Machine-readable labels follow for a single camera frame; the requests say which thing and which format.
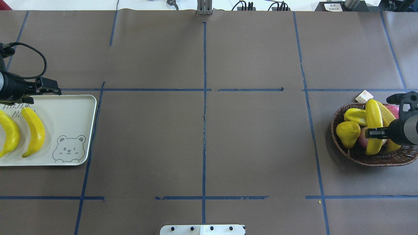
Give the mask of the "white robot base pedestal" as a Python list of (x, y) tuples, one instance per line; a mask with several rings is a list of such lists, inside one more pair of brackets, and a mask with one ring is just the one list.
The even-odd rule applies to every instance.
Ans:
[(220, 225), (167, 225), (160, 235), (246, 235), (245, 226), (239, 224)]

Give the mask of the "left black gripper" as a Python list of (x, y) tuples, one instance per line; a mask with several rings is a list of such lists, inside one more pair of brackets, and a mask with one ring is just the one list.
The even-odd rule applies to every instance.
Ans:
[(35, 82), (27, 82), (2, 73), (2, 104), (34, 104), (33, 96), (62, 95), (58, 82), (45, 77), (39, 78), (39, 88)]

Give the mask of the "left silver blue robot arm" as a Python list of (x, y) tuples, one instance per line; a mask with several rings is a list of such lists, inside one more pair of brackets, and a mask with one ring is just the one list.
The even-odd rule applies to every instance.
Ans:
[(34, 82), (29, 82), (1, 72), (0, 88), (0, 103), (6, 106), (34, 104), (33, 96), (62, 95), (57, 81), (42, 76), (36, 78)]

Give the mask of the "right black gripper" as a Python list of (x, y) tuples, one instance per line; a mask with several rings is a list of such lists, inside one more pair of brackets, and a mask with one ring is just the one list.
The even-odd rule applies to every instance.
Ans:
[(409, 140), (405, 136), (404, 124), (400, 119), (393, 120), (388, 127), (367, 128), (365, 138), (390, 139), (397, 145), (408, 146)]

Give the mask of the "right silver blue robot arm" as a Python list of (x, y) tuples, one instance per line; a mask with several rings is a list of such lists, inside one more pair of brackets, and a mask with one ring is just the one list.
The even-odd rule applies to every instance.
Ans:
[(417, 146), (417, 116), (406, 119), (395, 119), (388, 127), (368, 128), (365, 131), (366, 138), (389, 139), (400, 146)]

